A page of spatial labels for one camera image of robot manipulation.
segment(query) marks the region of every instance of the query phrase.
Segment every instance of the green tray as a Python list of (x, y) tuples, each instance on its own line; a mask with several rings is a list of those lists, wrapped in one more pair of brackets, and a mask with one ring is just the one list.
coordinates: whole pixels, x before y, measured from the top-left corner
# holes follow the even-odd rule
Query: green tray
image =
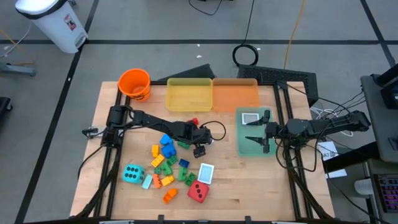
[(276, 144), (274, 141), (269, 141), (269, 153), (265, 154), (262, 152), (263, 147), (260, 146), (260, 144), (245, 138), (246, 136), (263, 138), (266, 126), (248, 126), (243, 124), (242, 113), (257, 113), (259, 118), (261, 118), (264, 115), (265, 110), (270, 109), (236, 108), (236, 140), (238, 144), (239, 156), (268, 157), (275, 155)]

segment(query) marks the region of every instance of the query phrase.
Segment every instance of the green lego brick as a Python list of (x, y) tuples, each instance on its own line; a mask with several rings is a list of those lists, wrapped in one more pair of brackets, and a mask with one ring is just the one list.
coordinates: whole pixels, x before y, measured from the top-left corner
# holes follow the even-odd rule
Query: green lego brick
[(178, 160), (177, 156), (172, 156), (172, 157), (167, 159), (167, 164), (169, 166), (172, 166), (172, 165), (174, 165), (177, 162), (177, 160)]
[(194, 180), (196, 180), (196, 179), (197, 179), (196, 174), (194, 174), (194, 173), (192, 172), (192, 173), (190, 173), (189, 176), (187, 177), (187, 179), (186, 179), (186, 181), (185, 181), (185, 184), (188, 185), (188, 186), (191, 186), (191, 185), (192, 185), (192, 182), (193, 182)]
[(180, 167), (180, 172), (178, 173), (178, 181), (186, 181), (188, 169), (185, 167)]
[(187, 144), (187, 143), (180, 142), (180, 141), (177, 142), (177, 145), (183, 147), (184, 149), (189, 149), (189, 147), (191, 146), (191, 145), (189, 145), (189, 144)]
[(173, 174), (173, 170), (170, 168), (170, 166), (166, 162), (162, 163), (160, 168), (163, 170), (164, 175), (172, 175)]
[(154, 172), (155, 172), (155, 174), (161, 174), (162, 169), (160, 167), (156, 167)]

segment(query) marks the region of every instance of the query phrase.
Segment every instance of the keyboard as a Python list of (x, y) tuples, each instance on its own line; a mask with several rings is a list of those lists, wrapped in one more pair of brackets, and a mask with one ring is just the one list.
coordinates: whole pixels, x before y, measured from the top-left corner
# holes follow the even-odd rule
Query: keyboard
[(303, 82), (306, 93), (310, 95), (307, 96), (309, 106), (318, 100), (317, 75), (315, 73), (241, 65), (238, 78), (255, 78), (259, 85), (275, 81)]
[(386, 213), (398, 213), (398, 174), (375, 174), (377, 192)]

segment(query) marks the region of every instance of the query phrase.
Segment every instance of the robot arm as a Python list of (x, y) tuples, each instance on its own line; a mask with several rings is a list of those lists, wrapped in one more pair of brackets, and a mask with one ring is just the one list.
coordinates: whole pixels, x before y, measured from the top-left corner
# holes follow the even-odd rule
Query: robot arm
[[(124, 116), (128, 113), (131, 121), (124, 124)], [(161, 118), (149, 115), (141, 110), (134, 110), (130, 106), (112, 106), (109, 109), (106, 129), (103, 133), (101, 145), (116, 146), (120, 144), (120, 131), (134, 128), (151, 128), (167, 134), (170, 138), (186, 144), (195, 145), (193, 154), (196, 158), (206, 154), (205, 147), (201, 144), (211, 144), (212, 137), (208, 128), (200, 126), (198, 128), (193, 122), (166, 121)]]
[(371, 125), (368, 118), (363, 112), (354, 111), (346, 116), (325, 119), (325, 120), (306, 120), (306, 119), (290, 119), (286, 125), (279, 125), (276, 122), (268, 121), (264, 117), (259, 121), (249, 123), (248, 125), (266, 125), (265, 137), (255, 138), (246, 137), (252, 141), (256, 141), (264, 146), (264, 153), (269, 152), (269, 139), (289, 139), (291, 145), (301, 146), (311, 139), (316, 139), (328, 134), (340, 131), (367, 131)]

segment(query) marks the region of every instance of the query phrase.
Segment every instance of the orange bucket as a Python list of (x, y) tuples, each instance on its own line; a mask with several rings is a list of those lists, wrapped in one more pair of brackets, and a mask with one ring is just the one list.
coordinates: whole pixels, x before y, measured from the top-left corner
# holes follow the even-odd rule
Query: orange bucket
[(150, 95), (150, 76), (139, 68), (123, 73), (118, 81), (119, 90), (136, 101), (146, 101)]

